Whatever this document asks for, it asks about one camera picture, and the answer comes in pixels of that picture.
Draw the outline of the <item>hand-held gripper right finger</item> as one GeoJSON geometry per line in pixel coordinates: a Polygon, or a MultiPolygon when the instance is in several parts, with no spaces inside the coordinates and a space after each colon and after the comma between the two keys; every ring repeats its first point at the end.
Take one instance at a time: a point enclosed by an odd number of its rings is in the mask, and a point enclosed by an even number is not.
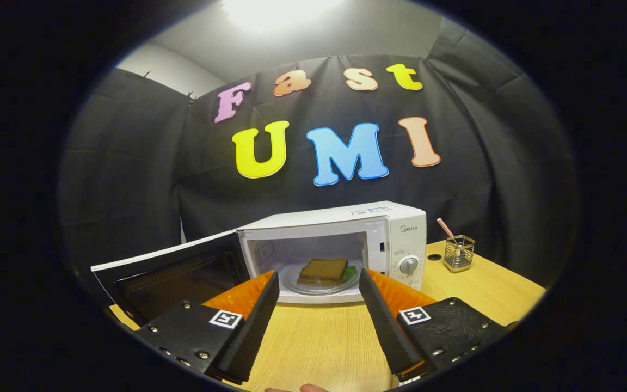
{"type": "Polygon", "coordinates": [[[460,298],[437,301],[368,268],[359,274],[359,290],[400,382],[465,362],[510,330],[460,298]]]}

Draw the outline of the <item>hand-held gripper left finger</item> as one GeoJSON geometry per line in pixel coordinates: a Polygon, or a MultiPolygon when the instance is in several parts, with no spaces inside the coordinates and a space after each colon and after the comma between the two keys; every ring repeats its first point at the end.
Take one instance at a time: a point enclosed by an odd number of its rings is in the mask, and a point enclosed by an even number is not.
{"type": "Polygon", "coordinates": [[[249,380],[279,294],[279,275],[268,271],[202,304],[183,300],[135,335],[189,372],[242,384],[249,380]]]}

